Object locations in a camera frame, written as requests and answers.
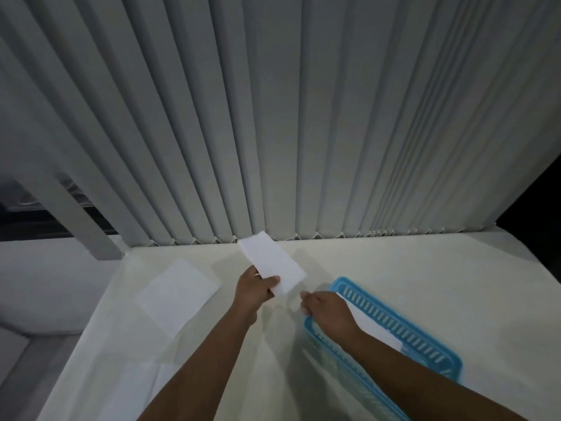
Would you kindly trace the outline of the person's right hand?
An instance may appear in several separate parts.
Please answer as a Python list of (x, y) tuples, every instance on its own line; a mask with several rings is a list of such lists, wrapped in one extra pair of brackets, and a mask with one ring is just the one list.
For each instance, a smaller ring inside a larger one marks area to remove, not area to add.
[(314, 293), (317, 309), (311, 318), (328, 338), (340, 346), (361, 338), (363, 331), (355, 322), (343, 298), (330, 291)]

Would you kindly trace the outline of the person's left hand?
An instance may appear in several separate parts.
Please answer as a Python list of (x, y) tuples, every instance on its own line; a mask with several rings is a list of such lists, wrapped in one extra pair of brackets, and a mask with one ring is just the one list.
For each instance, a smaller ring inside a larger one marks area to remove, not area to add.
[(280, 282), (280, 276), (270, 276), (255, 282), (246, 282), (246, 271), (240, 276), (232, 307), (246, 318), (255, 319), (261, 306), (273, 298), (272, 289)]

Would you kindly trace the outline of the white paper sheet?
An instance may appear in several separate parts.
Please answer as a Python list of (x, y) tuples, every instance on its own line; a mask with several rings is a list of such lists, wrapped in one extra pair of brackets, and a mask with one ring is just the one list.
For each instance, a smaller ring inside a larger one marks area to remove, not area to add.
[(219, 282), (178, 260), (141, 290), (135, 302), (173, 339), (220, 288)]
[(265, 231), (238, 240), (242, 252), (263, 278), (278, 276), (278, 284), (271, 292), (275, 296), (288, 294), (307, 273)]

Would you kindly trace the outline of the person's right forearm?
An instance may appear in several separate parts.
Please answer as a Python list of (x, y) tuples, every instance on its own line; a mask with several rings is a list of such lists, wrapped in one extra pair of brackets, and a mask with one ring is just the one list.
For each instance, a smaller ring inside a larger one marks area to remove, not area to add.
[(528, 421), (357, 327), (338, 343), (412, 421)]

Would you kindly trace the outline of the person's left forearm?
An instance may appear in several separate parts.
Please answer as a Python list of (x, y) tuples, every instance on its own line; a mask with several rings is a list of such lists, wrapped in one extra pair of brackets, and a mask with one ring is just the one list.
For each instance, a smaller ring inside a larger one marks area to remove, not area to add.
[(213, 421), (260, 305), (235, 299), (137, 421)]

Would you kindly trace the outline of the white tablecloth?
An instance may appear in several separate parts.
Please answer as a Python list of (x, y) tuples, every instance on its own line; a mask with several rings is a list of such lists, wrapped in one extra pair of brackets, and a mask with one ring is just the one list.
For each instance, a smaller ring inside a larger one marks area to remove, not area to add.
[[(216, 420), (373, 419), (334, 376), (304, 331), (300, 290), (346, 276), (454, 350), (461, 383), (533, 421), (561, 421), (561, 284), (511, 234), (476, 233), (280, 242), (307, 272), (259, 311)], [(184, 260), (221, 283), (171, 340), (136, 295)], [(160, 364), (182, 364), (230, 307), (250, 263), (237, 244), (130, 249), (121, 261), (38, 421), (122, 414), (120, 376), (155, 383)]]

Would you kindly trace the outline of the white paper in basket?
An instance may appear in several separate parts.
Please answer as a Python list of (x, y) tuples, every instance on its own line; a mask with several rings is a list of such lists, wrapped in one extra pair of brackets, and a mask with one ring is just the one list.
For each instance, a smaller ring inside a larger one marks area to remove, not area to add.
[(363, 332), (367, 333), (369, 336), (375, 339), (378, 339), (379, 341), (393, 348), (397, 352), (402, 351), (403, 344), (399, 339), (393, 336), (384, 327), (378, 325), (374, 320), (369, 318), (366, 314), (364, 314), (361, 310), (357, 309), (354, 305), (351, 304), (348, 307), (351, 311), (351, 314), (355, 322)]

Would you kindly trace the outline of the white flat paper sheet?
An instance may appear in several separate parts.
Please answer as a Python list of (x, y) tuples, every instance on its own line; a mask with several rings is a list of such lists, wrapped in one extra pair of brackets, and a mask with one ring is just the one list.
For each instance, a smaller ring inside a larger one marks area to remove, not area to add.
[(173, 339), (220, 288), (219, 282), (178, 260), (141, 290), (135, 302)]

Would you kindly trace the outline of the blue plastic basket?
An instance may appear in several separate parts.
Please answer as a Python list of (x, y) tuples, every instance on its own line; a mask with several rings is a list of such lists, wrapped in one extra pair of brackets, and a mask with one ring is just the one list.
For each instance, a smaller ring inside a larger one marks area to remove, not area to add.
[[(463, 369), (461, 358), (434, 336), (347, 277), (337, 278), (328, 291), (346, 302), (363, 331), (433, 372), (459, 382)], [(311, 356), (377, 421), (411, 421), (366, 370), (328, 338), (311, 317), (305, 318), (304, 328)]]

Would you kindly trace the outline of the grey vertical window blinds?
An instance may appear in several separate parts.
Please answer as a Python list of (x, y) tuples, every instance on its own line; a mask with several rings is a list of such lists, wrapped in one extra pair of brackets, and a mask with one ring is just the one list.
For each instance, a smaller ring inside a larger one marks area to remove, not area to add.
[(129, 247), (479, 232), (560, 152), (561, 0), (0, 0), (0, 174), (98, 260), (89, 204)]

